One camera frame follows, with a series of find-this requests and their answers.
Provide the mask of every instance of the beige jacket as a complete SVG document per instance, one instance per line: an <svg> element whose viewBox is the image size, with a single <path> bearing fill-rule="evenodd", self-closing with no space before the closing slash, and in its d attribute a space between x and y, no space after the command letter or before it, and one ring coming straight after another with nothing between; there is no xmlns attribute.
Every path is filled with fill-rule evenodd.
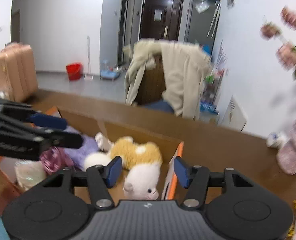
<svg viewBox="0 0 296 240"><path fill-rule="evenodd" d="M144 70L154 68L153 54L161 52L166 90L163 99L175 115L199 117L199 98L203 81L211 71L209 56L199 45L169 41L140 40L134 46L134 57L126 73L126 104L131 105L138 93Z"/></svg>

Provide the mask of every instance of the metal screw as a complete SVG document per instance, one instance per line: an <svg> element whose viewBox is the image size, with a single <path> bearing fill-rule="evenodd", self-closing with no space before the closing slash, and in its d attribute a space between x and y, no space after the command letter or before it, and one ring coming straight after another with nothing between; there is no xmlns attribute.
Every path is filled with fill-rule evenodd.
<svg viewBox="0 0 296 240"><path fill-rule="evenodd" d="M199 205L199 201L197 199L186 199L184 205L186 207L196 207Z"/></svg>
<svg viewBox="0 0 296 240"><path fill-rule="evenodd" d="M97 205L98 207L103 207L103 208L110 207L111 204L112 204L112 202L111 202L109 199L106 199L106 198L99 199L99 200L96 202L96 205Z"/></svg>
<svg viewBox="0 0 296 240"><path fill-rule="evenodd" d="M44 139L43 139L43 137L37 136L37 137L35 137L33 140L34 140L35 142L41 142L41 141L43 141Z"/></svg>

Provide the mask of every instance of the gray floor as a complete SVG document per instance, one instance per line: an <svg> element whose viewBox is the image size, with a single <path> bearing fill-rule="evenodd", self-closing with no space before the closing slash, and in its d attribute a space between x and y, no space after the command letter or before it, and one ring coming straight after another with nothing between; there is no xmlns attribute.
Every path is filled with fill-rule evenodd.
<svg viewBox="0 0 296 240"><path fill-rule="evenodd" d="M53 72L39 72L37 79L41 89L124 103L125 74L123 72L114 82L100 80L99 76L94 76L92 81L85 81L83 78L78 81L69 81L66 73Z"/></svg>

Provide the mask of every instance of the door handle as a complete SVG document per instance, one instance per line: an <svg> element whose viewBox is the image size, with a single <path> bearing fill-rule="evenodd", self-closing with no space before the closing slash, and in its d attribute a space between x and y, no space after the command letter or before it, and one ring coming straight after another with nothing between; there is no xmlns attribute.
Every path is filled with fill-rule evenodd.
<svg viewBox="0 0 296 240"><path fill-rule="evenodd" d="M164 38L167 37L167 33L168 33L168 26L165 27Z"/></svg>

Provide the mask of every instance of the wooden table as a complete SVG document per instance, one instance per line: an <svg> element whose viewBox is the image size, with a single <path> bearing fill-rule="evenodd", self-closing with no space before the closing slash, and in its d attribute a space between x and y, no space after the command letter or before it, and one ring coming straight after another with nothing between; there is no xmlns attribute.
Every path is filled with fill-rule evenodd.
<svg viewBox="0 0 296 240"><path fill-rule="evenodd" d="M181 139L184 141L183 159L188 164L206 166L217 172L233 167L291 206L296 199L296 176L283 173L276 161L277 151L268 149L262 138L159 111L52 91L39 90L28 103L36 110L61 106ZM210 199L218 192L212 191ZM185 190L178 186L175 198L180 201L184 195Z"/></svg>

